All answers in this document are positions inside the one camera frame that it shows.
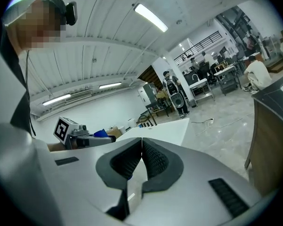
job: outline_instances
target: person in white shirt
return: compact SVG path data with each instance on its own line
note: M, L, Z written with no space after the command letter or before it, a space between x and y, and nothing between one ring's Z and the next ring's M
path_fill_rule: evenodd
M190 61L192 62L192 67L196 70L196 72L199 69L199 63L193 58L190 59Z
M202 52L205 62L209 63L209 68L216 62L210 54L206 54L205 51Z
M272 83L272 79L263 62L257 61L255 56L249 56L250 65L245 70L244 74L248 76L249 85L244 86L244 91L250 91L252 94L258 92L259 89L264 89Z

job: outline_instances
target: blue object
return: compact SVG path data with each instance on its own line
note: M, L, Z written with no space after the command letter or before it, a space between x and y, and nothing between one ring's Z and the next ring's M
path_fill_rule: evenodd
M94 137L108 137L108 134L106 133L105 129L99 130L95 132Z

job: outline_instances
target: cardboard box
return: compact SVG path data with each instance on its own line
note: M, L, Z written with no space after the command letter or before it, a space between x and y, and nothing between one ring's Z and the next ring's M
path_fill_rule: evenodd
M118 130L117 126L112 127L112 129L107 131L108 135L115 136L116 139L122 135L121 131Z
M158 98L166 98L166 99L168 99L169 96L168 96L167 92L163 89L163 90L159 91L159 92L156 94L156 98L157 98L157 99L158 99Z

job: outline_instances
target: white table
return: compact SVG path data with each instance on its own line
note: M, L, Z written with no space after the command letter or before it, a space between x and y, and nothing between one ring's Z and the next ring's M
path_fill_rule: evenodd
M228 66L226 69L224 69L224 70L221 70L221 71L219 71L219 72L217 72L217 73L215 73L214 74L214 76L222 76L222 74L224 74L224 73L228 73L229 71L232 71L233 69L235 69L235 67L232 65L232 66Z
M209 92L208 93L205 93L205 91L204 91L204 86L205 85L207 85L207 87L208 87L208 89L209 89ZM202 87L202 90L203 90L203 95L201 94L200 96L196 96L195 94L194 94L194 91L193 91L193 89L194 88L201 88ZM215 100L215 97L214 97L214 95L213 95L213 93L212 93L212 90L211 90L211 88L210 88L210 85L209 85L209 83L208 83L208 81L207 81L207 79L205 78L205 79L202 79L202 80L200 80L200 81L198 81L198 82L196 82L196 83L193 83L193 84L191 84L190 86L189 86L189 88L190 88L190 90L192 91L192 94L193 94L193 96L194 96L194 100L195 100L195 102L196 102L196 104L197 104L197 101L198 100L201 100L201 99L204 99L204 98L206 98L206 97L208 97L208 96L212 96L212 98L213 98L213 100Z
M148 137L191 149L194 149L194 146L197 144L194 127L190 123L189 118L162 123L152 127L135 127L117 138L116 141L133 137Z
M258 54L259 54L259 52L254 53L254 54L252 54L252 55L250 55L250 56L256 56L256 55L258 55Z

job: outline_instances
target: railing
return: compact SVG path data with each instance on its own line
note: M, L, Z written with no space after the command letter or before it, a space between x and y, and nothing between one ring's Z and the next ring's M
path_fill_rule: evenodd
M215 41L218 41L222 38L222 35L216 31L212 35L208 36L207 38L203 39L201 42L197 43L187 51L185 51L183 54L178 56L174 59L175 63L177 65L183 63L186 61L188 56L193 56L194 54L200 52L201 50L204 50L204 48L208 47L210 44L214 43Z

